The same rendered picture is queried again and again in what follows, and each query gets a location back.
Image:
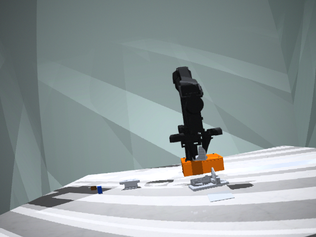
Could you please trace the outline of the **blue cube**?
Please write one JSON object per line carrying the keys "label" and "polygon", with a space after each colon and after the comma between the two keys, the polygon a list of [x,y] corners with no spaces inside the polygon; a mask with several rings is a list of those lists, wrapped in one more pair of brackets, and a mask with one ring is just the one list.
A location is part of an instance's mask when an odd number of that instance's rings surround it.
{"label": "blue cube", "polygon": [[98,186],[97,189],[98,189],[98,194],[101,194],[102,193],[102,187]]}

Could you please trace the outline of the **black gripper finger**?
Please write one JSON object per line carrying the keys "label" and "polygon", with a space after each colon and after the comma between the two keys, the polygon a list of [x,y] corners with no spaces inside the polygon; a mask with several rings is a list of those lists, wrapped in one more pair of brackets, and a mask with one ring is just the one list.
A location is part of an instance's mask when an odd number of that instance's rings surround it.
{"label": "black gripper finger", "polygon": [[181,144],[185,144],[186,147],[189,149],[193,159],[196,159],[196,153],[195,153],[195,147],[194,147],[194,141],[189,142],[181,142]]}
{"label": "black gripper finger", "polygon": [[207,153],[208,150],[208,146],[210,144],[211,139],[213,139],[213,137],[210,138],[201,138],[201,142],[202,142],[202,148],[205,149],[205,152]]}

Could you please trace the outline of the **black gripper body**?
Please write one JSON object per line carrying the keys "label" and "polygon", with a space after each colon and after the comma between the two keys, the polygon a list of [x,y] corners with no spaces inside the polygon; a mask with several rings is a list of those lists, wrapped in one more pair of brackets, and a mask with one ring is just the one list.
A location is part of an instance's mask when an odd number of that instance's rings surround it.
{"label": "black gripper body", "polygon": [[[175,143],[175,142],[189,142],[191,141],[191,138],[197,138],[201,137],[202,138],[210,138],[213,135],[221,135],[222,134],[222,128],[213,128],[213,129],[205,129],[203,128],[202,124],[203,117],[201,115],[192,115],[186,117],[185,122],[187,123],[187,134],[173,134],[170,135],[169,140],[170,143]],[[198,134],[201,133],[201,134]],[[194,133],[194,135],[191,135]]]}

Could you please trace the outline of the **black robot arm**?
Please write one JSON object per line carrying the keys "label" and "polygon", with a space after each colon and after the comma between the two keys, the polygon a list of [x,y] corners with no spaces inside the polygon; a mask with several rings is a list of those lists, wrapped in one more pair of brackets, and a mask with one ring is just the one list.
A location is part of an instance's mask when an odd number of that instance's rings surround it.
{"label": "black robot arm", "polygon": [[[187,66],[178,67],[176,71],[173,72],[173,84],[175,88],[179,91],[183,121],[184,125],[178,126],[179,134],[187,134],[187,123],[185,122],[186,117],[192,115],[201,115],[201,110],[204,107],[204,102],[201,99],[203,97],[203,91],[196,79],[192,78],[191,71]],[[201,145],[201,137],[191,138],[191,141],[194,141],[195,153],[198,156],[198,145]],[[186,145],[181,144],[182,148],[185,147],[185,161],[193,160],[193,157],[186,147]]]}

